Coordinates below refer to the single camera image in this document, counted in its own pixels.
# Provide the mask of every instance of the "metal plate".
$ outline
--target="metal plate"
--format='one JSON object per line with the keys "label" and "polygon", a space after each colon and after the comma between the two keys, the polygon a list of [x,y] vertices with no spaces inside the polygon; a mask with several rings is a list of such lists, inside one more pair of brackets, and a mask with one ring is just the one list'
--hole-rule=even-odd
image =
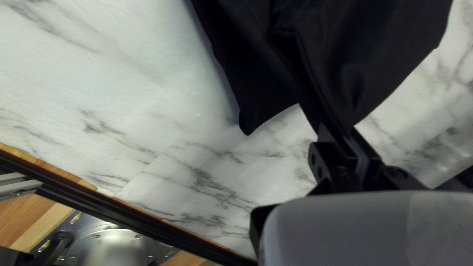
{"label": "metal plate", "polygon": [[[63,223],[61,223],[56,229],[54,229],[46,238],[40,241],[40,243],[36,245],[30,251],[30,253],[33,255],[39,255],[41,252],[39,252],[38,250],[42,246],[44,247],[46,246],[45,244],[47,243],[47,241],[49,241],[52,238],[52,235],[55,232],[67,231],[67,232],[72,233],[75,236],[74,243],[71,245],[71,247],[64,250],[64,252],[58,257],[58,260],[56,260],[54,265],[57,265],[57,266],[76,265],[78,260],[69,259],[68,257],[69,255],[74,255],[74,253],[70,252],[69,250],[72,247],[77,245],[76,244],[77,241],[85,238],[86,236],[98,234],[99,231],[106,231],[107,233],[105,233],[105,235],[110,236],[112,232],[107,231],[107,230],[113,230],[113,229],[125,230],[125,229],[120,229],[118,225],[113,224],[111,222],[105,222],[91,215],[81,213],[79,211],[75,211]],[[132,232],[133,237],[135,235],[138,235],[137,233],[131,230],[127,230],[127,231]],[[160,265],[161,263],[163,263],[164,261],[166,261],[168,258],[170,258],[171,256],[173,256],[175,253],[179,251],[179,249],[173,246],[161,243],[159,241],[153,240],[148,237],[143,236],[141,239],[142,241],[146,243],[146,246],[147,246],[147,249],[145,249],[145,253],[146,253],[146,262],[148,262],[148,264],[149,262],[155,260],[157,262],[157,265]]]}

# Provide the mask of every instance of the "metal frame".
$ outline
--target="metal frame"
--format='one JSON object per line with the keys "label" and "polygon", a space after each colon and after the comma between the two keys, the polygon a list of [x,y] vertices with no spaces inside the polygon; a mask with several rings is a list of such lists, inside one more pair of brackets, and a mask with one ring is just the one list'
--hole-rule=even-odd
{"label": "metal frame", "polygon": [[0,151],[0,165],[43,182],[36,194],[175,246],[224,266],[256,266],[257,262],[216,243],[143,213],[40,166]]}

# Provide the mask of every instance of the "gray marble vein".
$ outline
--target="gray marble vein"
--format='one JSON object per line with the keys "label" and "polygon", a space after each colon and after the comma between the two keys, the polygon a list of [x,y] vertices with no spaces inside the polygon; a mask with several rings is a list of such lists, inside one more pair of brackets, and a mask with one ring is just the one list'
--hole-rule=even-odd
{"label": "gray marble vein", "polygon": [[[242,254],[249,212],[315,185],[298,106],[254,134],[181,0],[0,0],[0,142]],[[436,186],[473,164],[473,0],[356,127]]]}

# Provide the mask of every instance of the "wooden board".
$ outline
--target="wooden board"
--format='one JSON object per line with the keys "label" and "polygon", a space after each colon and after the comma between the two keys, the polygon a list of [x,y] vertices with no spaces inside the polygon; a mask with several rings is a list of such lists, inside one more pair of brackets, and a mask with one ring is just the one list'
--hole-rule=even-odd
{"label": "wooden board", "polygon": [[181,250],[161,266],[220,266],[220,264]]}

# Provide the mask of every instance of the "black metal bracket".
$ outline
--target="black metal bracket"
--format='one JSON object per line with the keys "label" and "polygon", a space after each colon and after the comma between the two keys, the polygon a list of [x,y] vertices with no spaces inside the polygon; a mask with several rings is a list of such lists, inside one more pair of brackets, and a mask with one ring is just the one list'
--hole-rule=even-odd
{"label": "black metal bracket", "polygon": [[[386,166],[355,128],[350,137],[334,128],[320,124],[317,142],[309,146],[307,159],[317,185],[307,195],[428,189],[406,170]],[[264,222],[277,205],[257,207],[251,213],[250,239],[256,254]]]}

